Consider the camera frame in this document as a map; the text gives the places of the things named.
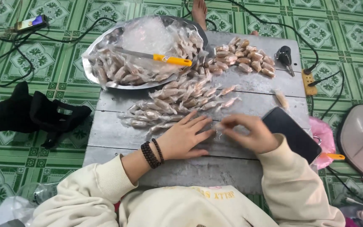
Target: yellow knife handle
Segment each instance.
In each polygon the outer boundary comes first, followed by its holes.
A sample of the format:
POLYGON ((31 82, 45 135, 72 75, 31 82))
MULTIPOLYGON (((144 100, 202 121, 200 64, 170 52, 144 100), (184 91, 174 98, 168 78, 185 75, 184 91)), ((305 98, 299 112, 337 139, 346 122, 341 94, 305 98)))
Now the yellow knife handle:
POLYGON ((345 156, 342 154, 330 154, 328 153, 327 156, 329 156, 330 158, 334 159, 334 160, 344 160, 345 156))
POLYGON ((154 54, 154 60, 182 66, 191 66, 192 64, 192 62, 188 59, 169 57, 161 54, 154 54))

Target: person's foot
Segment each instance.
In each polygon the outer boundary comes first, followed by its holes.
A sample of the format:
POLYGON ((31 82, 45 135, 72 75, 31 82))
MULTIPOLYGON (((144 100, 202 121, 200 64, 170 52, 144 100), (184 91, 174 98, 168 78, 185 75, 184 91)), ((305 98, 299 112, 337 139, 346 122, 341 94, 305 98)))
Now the person's foot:
POLYGON ((193 20, 197 22, 204 30, 206 30, 205 18, 207 11, 208 9, 204 0, 193 1, 191 15, 193 16, 193 20))
POLYGON ((259 32, 254 30, 254 31, 252 31, 252 33, 250 33, 250 35, 259 36, 259 32))

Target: metal tabletop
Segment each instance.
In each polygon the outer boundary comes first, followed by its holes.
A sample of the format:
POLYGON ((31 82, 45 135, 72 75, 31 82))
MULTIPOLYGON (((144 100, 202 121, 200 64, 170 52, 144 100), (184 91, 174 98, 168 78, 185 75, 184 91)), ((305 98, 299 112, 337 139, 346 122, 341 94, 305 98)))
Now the metal tabletop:
MULTIPOLYGON (((214 121, 220 121, 224 116, 232 113, 263 117, 271 109, 280 105, 274 95, 274 90, 279 89, 287 96, 290 103, 288 114, 311 135, 296 41, 211 31, 206 32, 206 35, 212 47, 227 44, 235 36, 247 38, 250 40, 250 45, 263 49, 269 56, 274 56, 281 46, 289 46, 292 62, 297 65, 292 66, 296 73, 295 77, 292 77, 287 68, 276 62, 276 77, 273 79, 258 73, 245 74, 231 67, 221 76, 214 76, 212 83, 221 83, 222 87, 241 85, 236 91, 227 94, 224 99, 238 95, 242 101, 236 101, 231 107, 219 112, 209 110, 203 114, 211 116, 214 121)), ((149 100, 148 92, 152 91, 152 89, 113 88, 100 92, 84 166, 96 162, 108 162, 120 153, 127 155, 146 141, 145 134, 148 129, 125 127, 117 115, 125 112, 136 101, 149 100)), ((242 127, 238 127, 237 130, 245 131, 242 127)), ((210 155, 191 160, 171 160, 166 165, 144 175, 140 178, 139 184, 150 187, 233 185, 242 193, 262 193, 263 171, 260 162, 252 152, 240 147, 225 135, 209 138, 198 146, 207 149, 210 155)))

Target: hand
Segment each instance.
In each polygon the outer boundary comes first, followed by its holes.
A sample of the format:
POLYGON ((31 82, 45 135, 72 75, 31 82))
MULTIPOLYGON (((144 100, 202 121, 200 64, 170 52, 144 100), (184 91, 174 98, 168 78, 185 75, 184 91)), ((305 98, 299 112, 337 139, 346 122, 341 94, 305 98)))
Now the hand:
POLYGON ((187 159, 209 154, 204 149, 191 150, 214 133, 214 130, 210 129, 196 135, 205 125, 212 122, 212 119, 206 116, 199 116, 190 121, 196 113, 197 111, 191 112, 157 139, 165 160, 187 159))
POLYGON ((221 124, 225 127, 223 133, 257 154, 273 151, 280 145, 259 117, 234 114, 222 119, 221 124), (233 131, 237 125, 243 125, 250 133, 242 135, 233 131))

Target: black cloth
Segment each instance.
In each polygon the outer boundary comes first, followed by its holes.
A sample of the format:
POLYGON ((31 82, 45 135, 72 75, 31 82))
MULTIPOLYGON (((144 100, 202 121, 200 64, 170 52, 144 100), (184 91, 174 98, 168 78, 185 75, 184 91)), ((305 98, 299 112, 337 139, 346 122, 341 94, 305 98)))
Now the black cloth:
POLYGON ((48 134, 42 146, 51 148, 64 132, 75 129, 91 112, 88 106, 72 106, 58 100, 50 101, 39 91, 31 96, 28 83, 23 81, 15 86, 9 99, 0 102, 0 131, 31 133, 43 130, 48 134), (72 113, 59 113, 58 107, 72 113))

